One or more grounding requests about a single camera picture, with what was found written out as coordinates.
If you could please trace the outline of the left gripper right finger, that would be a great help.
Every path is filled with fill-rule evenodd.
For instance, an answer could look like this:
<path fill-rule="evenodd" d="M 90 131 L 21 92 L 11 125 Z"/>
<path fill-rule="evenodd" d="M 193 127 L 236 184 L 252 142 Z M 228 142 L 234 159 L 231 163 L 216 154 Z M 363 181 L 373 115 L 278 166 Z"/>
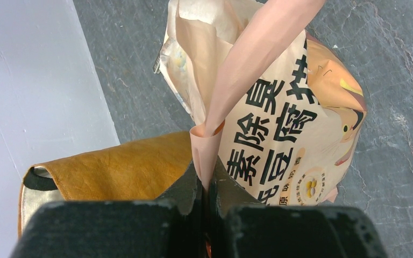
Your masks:
<path fill-rule="evenodd" d="M 386 257 L 371 220 L 344 206 L 267 206 L 217 160 L 210 183 L 213 257 Z"/>

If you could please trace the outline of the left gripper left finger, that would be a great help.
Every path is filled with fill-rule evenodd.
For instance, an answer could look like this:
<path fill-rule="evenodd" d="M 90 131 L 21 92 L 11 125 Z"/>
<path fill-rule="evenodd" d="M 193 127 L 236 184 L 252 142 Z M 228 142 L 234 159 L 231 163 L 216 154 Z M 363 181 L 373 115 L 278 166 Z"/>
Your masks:
<path fill-rule="evenodd" d="M 155 200 L 58 201 L 39 208 L 12 257 L 203 257 L 194 165 Z"/>

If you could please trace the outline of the pink cat litter bag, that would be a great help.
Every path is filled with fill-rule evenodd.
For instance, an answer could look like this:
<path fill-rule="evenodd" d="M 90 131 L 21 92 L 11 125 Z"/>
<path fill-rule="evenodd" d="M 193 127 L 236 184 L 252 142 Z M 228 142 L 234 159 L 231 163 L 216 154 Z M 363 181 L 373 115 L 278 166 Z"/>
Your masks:
<path fill-rule="evenodd" d="M 259 8 L 257 1 L 169 1 L 153 69 L 196 125 L 212 106 L 219 65 Z M 303 31 L 227 115 L 218 154 L 264 204 L 333 202 L 366 114 L 355 78 Z"/>

